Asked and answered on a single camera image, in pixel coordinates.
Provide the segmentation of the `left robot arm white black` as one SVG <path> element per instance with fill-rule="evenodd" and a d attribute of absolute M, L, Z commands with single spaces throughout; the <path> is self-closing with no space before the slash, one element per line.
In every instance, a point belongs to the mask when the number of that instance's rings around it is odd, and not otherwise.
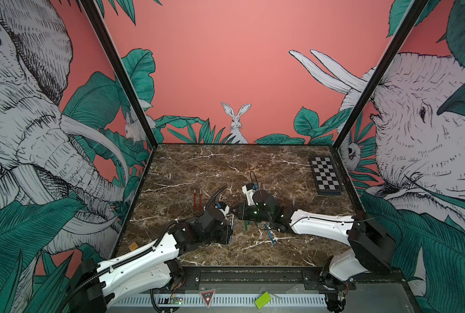
<path fill-rule="evenodd" d="M 230 207 L 217 197 L 185 220 L 168 223 L 159 237 L 134 251 L 102 262 L 87 259 L 78 266 L 57 312 L 106 312 L 117 302 L 164 287 L 177 288 L 184 278 L 178 257 L 211 243 L 227 245 L 233 227 Z"/>

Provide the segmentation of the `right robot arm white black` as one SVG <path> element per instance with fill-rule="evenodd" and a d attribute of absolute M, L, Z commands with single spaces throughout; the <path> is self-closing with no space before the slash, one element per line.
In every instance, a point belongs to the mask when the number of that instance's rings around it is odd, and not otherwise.
<path fill-rule="evenodd" d="M 356 275 L 391 273 L 395 238 L 365 211 L 331 216 L 283 207 L 254 183 L 244 185 L 242 192 L 246 201 L 227 209 L 237 219 L 264 222 L 269 230 L 279 233 L 317 236 L 348 246 L 340 255 L 331 256 L 318 273 L 316 283 L 320 289 L 340 292 L 348 288 Z"/>

